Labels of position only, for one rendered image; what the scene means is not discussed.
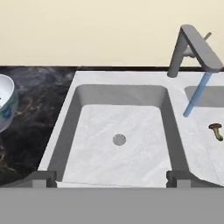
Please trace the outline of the blue water stream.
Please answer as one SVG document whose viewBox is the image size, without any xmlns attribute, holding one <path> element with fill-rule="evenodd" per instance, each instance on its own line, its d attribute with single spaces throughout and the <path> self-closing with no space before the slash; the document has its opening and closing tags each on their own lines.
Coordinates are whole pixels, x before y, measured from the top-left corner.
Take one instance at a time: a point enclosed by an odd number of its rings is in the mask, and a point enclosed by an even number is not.
<svg viewBox="0 0 224 224">
<path fill-rule="evenodd" d="M 188 117 L 191 114 L 194 106 L 196 105 L 198 99 L 200 98 L 205 86 L 209 82 L 212 75 L 213 75 L 212 73 L 204 72 L 204 74 L 203 74 L 195 92 L 192 95 L 191 100 L 189 101 L 187 107 L 185 108 L 185 111 L 183 113 L 183 117 Z"/>
</svg>

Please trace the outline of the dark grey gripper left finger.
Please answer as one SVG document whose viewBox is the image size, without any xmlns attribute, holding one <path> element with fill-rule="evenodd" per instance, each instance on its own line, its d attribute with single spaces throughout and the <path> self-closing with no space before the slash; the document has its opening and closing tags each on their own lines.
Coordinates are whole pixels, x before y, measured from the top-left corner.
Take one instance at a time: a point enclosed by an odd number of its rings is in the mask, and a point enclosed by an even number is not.
<svg viewBox="0 0 224 224">
<path fill-rule="evenodd" d="M 26 178 L 3 185 L 3 188 L 56 188 L 56 171 L 34 171 Z"/>
</svg>

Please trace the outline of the white marble double sink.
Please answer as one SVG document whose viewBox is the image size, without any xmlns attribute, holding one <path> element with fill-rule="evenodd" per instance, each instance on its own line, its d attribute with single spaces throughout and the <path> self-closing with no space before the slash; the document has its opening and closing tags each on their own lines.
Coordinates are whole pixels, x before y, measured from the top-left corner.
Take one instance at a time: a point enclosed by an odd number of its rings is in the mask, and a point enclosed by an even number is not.
<svg viewBox="0 0 224 224">
<path fill-rule="evenodd" d="M 224 186 L 224 73 L 183 117 L 202 75 L 76 72 L 38 168 L 60 187 L 164 188 L 168 171 Z"/>
</svg>

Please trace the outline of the grey sink faucet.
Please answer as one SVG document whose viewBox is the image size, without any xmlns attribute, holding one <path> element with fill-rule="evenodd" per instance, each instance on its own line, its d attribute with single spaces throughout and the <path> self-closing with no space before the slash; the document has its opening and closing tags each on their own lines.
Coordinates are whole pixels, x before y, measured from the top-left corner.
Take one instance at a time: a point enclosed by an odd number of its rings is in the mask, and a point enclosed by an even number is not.
<svg viewBox="0 0 224 224">
<path fill-rule="evenodd" d="M 168 77 L 176 78 L 178 76 L 187 47 L 190 47 L 194 57 L 205 72 L 218 73 L 223 68 L 220 58 L 198 30 L 191 24 L 182 24 L 179 28 L 177 42 L 171 56 L 167 72 Z"/>
</svg>

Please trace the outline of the brown mushroom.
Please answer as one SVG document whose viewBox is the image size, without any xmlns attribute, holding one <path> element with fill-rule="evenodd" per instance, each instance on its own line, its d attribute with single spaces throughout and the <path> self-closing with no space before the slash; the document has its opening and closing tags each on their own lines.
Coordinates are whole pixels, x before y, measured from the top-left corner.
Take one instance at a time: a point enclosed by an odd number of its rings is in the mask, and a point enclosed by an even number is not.
<svg viewBox="0 0 224 224">
<path fill-rule="evenodd" d="M 220 123 L 212 123 L 208 126 L 208 128 L 213 131 L 216 139 L 219 141 L 223 140 L 223 136 L 220 134 L 221 127 L 222 127 L 222 125 Z"/>
</svg>

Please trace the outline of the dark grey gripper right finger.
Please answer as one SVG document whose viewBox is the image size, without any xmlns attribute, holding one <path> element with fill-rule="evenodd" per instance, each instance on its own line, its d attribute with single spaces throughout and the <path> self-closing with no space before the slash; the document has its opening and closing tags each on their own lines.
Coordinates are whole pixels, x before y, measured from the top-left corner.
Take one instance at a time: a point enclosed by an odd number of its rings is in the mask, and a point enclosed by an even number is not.
<svg viewBox="0 0 224 224">
<path fill-rule="evenodd" d="M 205 181 L 190 173 L 189 171 L 168 171 L 166 173 L 166 187 L 172 188 L 221 188 L 221 185 Z"/>
</svg>

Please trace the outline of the white and blue bowl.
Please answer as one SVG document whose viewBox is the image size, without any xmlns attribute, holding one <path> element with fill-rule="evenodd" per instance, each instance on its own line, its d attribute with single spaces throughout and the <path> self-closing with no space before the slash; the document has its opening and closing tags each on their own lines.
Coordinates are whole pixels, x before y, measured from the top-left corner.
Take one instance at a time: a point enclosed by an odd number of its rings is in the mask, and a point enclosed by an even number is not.
<svg viewBox="0 0 224 224">
<path fill-rule="evenodd" d="M 0 133 L 7 130 L 18 109 L 18 93 L 13 79 L 0 73 Z"/>
</svg>

